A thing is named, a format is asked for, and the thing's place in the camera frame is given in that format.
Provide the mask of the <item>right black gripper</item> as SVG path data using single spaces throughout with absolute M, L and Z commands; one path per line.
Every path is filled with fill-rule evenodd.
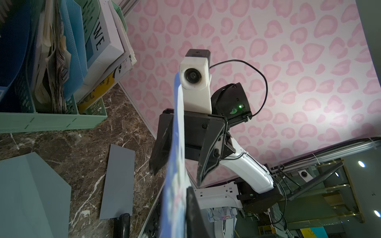
M 174 110 L 166 109 L 159 117 L 158 132 L 149 161 L 156 175 L 170 156 Z M 223 116 L 185 112 L 185 158 L 198 161 L 196 182 L 201 186 L 208 173 L 228 156 L 228 122 Z

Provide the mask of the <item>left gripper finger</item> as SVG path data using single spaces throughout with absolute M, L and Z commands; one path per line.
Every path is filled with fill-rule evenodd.
M 215 238 L 215 234 L 212 234 L 205 224 L 195 191 L 191 186 L 187 188 L 186 202 L 186 238 Z

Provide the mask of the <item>white letter paper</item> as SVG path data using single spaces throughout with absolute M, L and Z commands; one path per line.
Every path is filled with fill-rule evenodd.
M 184 238 L 190 181 L 185 166 L 184 97 L 179 73 L 174 80 L 174 116 L 170 136 L 171 150 L 164 184 L 160 237 Z

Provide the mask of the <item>grey envelope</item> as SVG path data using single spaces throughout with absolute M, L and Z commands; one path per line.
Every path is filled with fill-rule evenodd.
M 133 213 L 135 152 L 112 144 L 108 158 L 99 219 Z

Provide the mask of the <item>light blue envelope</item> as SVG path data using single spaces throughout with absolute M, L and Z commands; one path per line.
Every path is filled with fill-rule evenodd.
M 37 153 L 1 160 L 1 237 L 66 238 L 71 186 Z

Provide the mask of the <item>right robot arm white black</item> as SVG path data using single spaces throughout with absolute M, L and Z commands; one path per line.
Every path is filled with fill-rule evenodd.
M 166 109 L 159 118 L 159 130 L 151 159 L 153 174 L 167 166 L 161 201 L 158 237 L 207 238 L 202 210 L 209 209 L 216 221 L 216 237 L 233 235 L 233 209 L 250 213 L 265 212 L 283 196 L 270 171 L 252 157 L 230 135 L 232 126 L 251 116 L 247 95 L 240 83 L 217 90 L 207 102 L 212 114 L 185 110 L 184 88 L 174 90 L 175 108 Z M 186 171 L 186 160 L 197 162 L 193 186 Z M 225 166 L 238 180 L 201 188 L 207 174 Z

